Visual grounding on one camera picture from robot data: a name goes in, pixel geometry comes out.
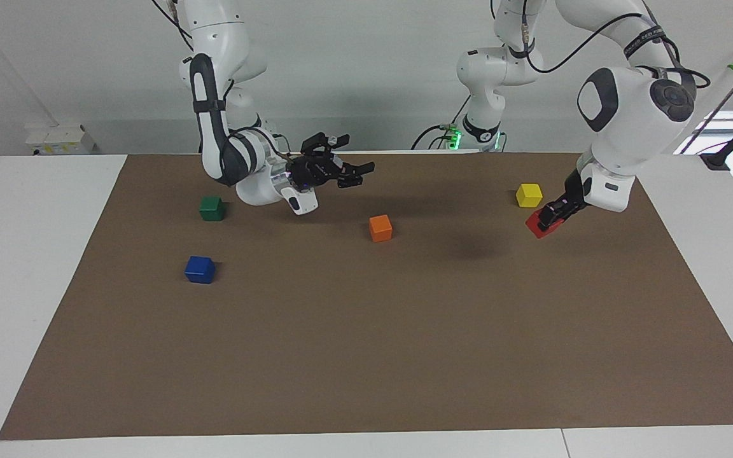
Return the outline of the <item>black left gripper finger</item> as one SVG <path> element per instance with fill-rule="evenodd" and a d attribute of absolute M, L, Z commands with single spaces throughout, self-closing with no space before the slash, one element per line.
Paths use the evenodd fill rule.
<path fill-rule="evenodd" d="M 540 225 L 555 225 L 574 214 L 574 202 L 568 199 L 554 200 L 545 205 L 538 213 Z"/>
<path fill-rule="evenodd" d="M 541 210 L 541 230 L 554 231 L 586 205 L 546 205 Z"/>

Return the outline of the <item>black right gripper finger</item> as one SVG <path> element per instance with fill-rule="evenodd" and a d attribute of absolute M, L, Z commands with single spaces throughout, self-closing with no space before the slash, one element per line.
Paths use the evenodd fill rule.
<path fill-rule="evenodd" d="M 329 136 L 318 132 L 304 140 L 302 143 L 303 155 L 327 155 L 338 148 L 346 147 L 350 142 L 349 134 L 340 136 Z"/>
<path fill-rule="evenodd" d="M 368 162 L 363 165 L 353 165 L 344 162 L 337 175 L 337 186 L 340 189 L 352 188 L 363 184 L 363 176 L 375 170 L 375 163 Z"/>

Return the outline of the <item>red cube block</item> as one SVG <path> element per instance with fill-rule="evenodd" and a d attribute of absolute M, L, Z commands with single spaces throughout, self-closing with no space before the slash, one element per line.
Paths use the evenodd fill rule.
<path fill-rule="evenodd" d="M 543 239 L 543 238 L 547 237 L 547 235 L 550 235 L 553 232 L 555 232 L 555 230 L 558 229 L 559 227 L 556 228 L 554 231 L 542 231 L 541 230 L 541 225 L 538 223 L 538 213 L 539 213 L 539 211 L 535 211 L 526 220 L 526 226 L 529 229 L 529 231 L 532 232 L 533 235 L 535 235 L 535 237 L 537 237 L 538 239 Z"/>

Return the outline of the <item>yellow cube block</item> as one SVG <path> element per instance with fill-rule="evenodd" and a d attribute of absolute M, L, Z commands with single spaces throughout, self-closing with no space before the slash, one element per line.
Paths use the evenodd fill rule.
<path fill-rule="evenodd" d="M 515 192 L 515 199 L 520 208 L 538 208 L 543 199 L 541 186 L 538 183 L 521 183 Z"/>

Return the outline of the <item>orange cube block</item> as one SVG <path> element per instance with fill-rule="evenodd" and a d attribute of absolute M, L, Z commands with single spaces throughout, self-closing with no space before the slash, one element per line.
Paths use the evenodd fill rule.
<path fill-rule="evenodd" d="M 368 220 L 370 238 L 373 242 L 385 242 L 393 238 L 393 226 L 387 214 L 372 216 Z"/>

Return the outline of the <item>green cube block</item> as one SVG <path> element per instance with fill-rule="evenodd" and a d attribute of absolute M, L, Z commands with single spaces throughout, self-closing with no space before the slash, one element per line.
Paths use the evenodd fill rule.
<path fill-rule="evenodd" d="M 204 195 L 200 201 L 199 212 L 203 221 L 222 221 L 226 210 L 226 203 L 218 195 Z"/>

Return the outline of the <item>blue cube block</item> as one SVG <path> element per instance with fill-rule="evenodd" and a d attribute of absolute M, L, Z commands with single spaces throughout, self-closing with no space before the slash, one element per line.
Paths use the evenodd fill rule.
<path fill-rule="evenodd" d="M 184 269 L 186 278 L 196 284 L 212 284 L 215 273 L 216 265 L 209 257 L 189 257 Z"/>

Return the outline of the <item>brown table mat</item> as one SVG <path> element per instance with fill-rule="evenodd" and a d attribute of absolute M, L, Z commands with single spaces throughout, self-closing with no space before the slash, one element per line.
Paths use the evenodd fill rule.
<path fill-rule="evenodd" d="M 733 343 L 640 182 L 538 239 L 515 189 L 573 155 L 373 160 L 296 216 L 128 157 L 0 440 L 733 424 Z"/>

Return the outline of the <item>white power socket boxes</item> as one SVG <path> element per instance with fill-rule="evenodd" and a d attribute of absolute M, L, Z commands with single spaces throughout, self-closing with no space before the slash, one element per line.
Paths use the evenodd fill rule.
<path fill-rule="evenodd" d="M 24 145 L 32 155 L 89 155 L 96 151 L 93 137 L 80 124 L 28 128 Z"/>

